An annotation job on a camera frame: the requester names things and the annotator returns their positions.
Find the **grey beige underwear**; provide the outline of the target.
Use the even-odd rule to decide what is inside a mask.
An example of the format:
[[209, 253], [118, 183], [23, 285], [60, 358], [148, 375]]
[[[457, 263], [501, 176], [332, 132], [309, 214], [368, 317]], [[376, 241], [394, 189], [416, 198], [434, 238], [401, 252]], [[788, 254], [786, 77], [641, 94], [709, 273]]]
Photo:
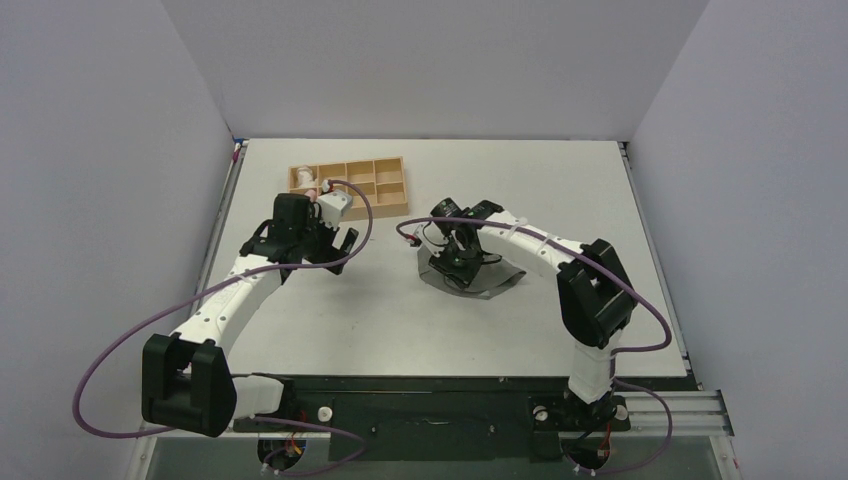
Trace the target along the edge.
[[482, 264], [478, 270], [445, 273], [436, 268], [426, 249], [417, 252], [417, 270], [426, 285], [452, 296], [489, 300], [515, 287], [527, 272], [506, 260]]

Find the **wooden compartment tray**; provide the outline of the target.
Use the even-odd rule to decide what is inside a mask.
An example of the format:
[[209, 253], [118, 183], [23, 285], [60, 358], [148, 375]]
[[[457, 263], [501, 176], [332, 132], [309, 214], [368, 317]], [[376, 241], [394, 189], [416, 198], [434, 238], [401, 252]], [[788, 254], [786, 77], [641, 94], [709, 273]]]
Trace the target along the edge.
[[[313, 169], [316, 177], [315, 187], [295, 187], [295, 170], [301, 166], [309, 166]], [[369, 201], [375, 219], [402, 217], [409, 214], [405, 166], [402, 157], [299, 165], [288, 168], [287, 187], [292, 193], [305, 194], [308, 190], [318, 190], [325, 180], [344, 180], [359, 188]]]

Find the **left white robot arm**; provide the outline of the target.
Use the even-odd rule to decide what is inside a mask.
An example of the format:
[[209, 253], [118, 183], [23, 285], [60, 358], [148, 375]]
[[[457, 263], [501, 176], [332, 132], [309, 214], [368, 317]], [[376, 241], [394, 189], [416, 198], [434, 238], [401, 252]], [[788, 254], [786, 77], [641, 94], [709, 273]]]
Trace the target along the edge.
[[353, 197], [329, 190], [315, 199], [281, 193], [272, 215], [240, 247], [221, 288], [169, 335], [154, 334], [142, 350], [141, 413], [152, 424], [209, 437], [259, 415], [272, 429], [291, 427], [298, 402], [267, 375], [235, 375], [228, 354], [254, 314], [294, 268], [317, 266], [338, 275], [358, 238], [334, 245]]

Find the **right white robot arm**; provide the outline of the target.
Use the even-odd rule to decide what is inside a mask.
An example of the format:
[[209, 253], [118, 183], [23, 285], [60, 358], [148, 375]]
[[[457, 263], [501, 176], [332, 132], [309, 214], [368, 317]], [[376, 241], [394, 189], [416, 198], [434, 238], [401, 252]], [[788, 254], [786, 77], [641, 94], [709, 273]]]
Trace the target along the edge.
[[472, 296], [496, 295], [529, 272], [555, 283], [562, 322], [575, 341], [564, 413], [578, 427], [592, 425], [612, 391], [612, 351], [636, 306], [594, 267], [624, 274], [612, 246], [552, 235], [488, 200], [461, 209], [446, 198], [430, 214], [415, 234], [430, 254], [430, 270], [447, 287]]

